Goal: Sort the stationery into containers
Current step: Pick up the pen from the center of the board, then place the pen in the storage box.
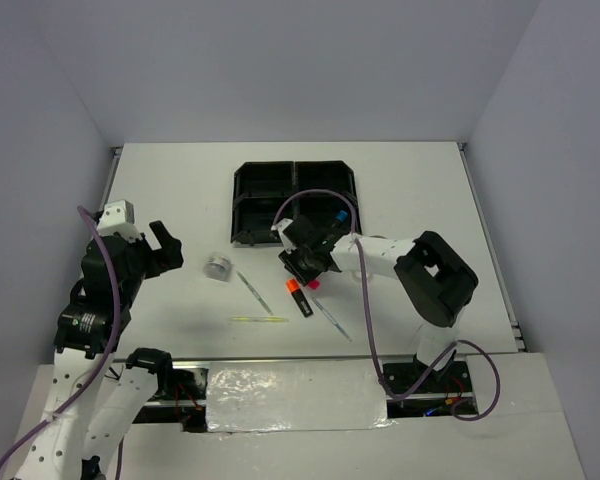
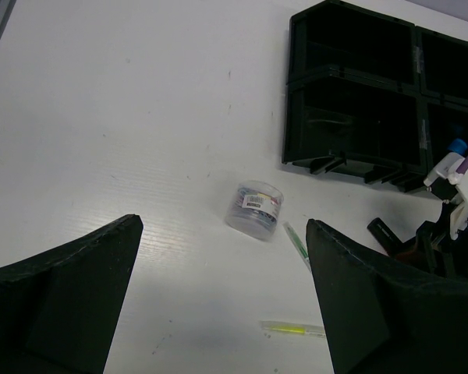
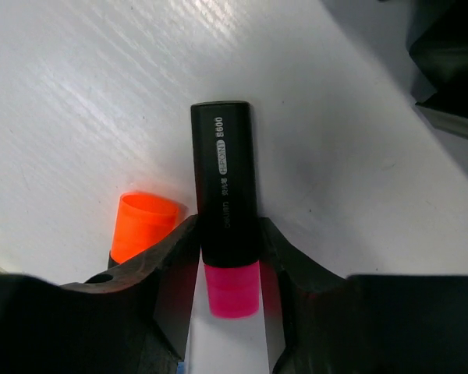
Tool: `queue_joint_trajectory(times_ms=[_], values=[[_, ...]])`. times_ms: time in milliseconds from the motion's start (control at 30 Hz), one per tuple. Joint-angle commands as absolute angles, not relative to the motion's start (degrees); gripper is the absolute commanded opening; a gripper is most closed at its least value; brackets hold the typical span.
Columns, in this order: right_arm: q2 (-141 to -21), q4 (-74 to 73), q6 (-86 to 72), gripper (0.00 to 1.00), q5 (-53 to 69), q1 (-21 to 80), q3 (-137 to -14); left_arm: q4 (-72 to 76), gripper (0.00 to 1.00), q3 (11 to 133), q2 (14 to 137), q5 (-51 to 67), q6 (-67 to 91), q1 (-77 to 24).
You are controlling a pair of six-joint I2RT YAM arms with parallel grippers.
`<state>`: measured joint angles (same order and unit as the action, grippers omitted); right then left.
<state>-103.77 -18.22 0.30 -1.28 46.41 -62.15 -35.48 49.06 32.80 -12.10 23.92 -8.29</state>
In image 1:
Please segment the blue cap black highlighter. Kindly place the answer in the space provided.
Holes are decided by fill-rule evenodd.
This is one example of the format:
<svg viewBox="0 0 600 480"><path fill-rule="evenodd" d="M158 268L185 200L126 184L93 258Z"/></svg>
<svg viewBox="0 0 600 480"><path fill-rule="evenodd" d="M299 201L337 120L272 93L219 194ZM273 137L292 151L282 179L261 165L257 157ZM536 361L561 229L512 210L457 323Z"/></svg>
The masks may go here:
<svg viewBox="0 0 600 480"><path fill-rule="evenodd" d="M345 232L345 233L349 232L350 231L349 214L344 210L340 210L335 215L335 217L332 219L328 228L330 231Z"/></svg>

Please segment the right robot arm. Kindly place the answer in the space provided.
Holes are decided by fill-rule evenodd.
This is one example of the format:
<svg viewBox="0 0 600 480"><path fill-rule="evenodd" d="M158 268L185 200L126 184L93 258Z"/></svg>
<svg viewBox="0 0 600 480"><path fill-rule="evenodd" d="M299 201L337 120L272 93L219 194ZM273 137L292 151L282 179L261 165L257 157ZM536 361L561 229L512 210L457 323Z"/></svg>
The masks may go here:
<svg viewBox="0 0 600 480"><path fill-rule="evenodd" d="M423 320L414 371L416 383L437 391L449 377L457 323L479 280L473 269L436 232L413 240L391 240L349 233L344 213L332 226L319 228L307 217L281 219L271 230L283 244L285 269L304 286L326 272L358 273L363 280L381 276L400 282Z"/></svg>

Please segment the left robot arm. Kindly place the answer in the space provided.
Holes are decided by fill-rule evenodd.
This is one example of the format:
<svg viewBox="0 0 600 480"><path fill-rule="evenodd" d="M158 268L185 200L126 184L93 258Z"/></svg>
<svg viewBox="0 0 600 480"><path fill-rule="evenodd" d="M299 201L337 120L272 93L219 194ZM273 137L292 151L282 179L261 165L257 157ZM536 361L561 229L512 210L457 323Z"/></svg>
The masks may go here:
<svg viewBox="0 0 600 480"><path fill-rule="evenodd" d="M88 219L93 238L81 278L61 312L54 337L53 376L38 425L19 440L29 447L17 479L103 479L114 453L144 403L169 396L176 385L169 353L141 347L126 359L113 393L96 400L115 357L142 283L179 269L182 243L160 221L149 227L152 249L137 231L105 231Z"/></svg>

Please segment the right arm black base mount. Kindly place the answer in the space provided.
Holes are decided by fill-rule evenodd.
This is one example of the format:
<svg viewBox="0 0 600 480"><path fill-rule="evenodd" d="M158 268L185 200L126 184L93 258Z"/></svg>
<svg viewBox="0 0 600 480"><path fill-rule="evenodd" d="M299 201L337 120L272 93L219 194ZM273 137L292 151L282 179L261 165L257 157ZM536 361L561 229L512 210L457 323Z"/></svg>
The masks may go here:
<svg viewBox="0 0 600 480"><path fill-rule="evenodd" d="M383 374L390 390L405 393L416 384L425 371L419 362L393 362L383 365ZM432 371L418 386L416 394L460 394L472 392L472 382L465 361L451 361L440 371Z"/></svg>

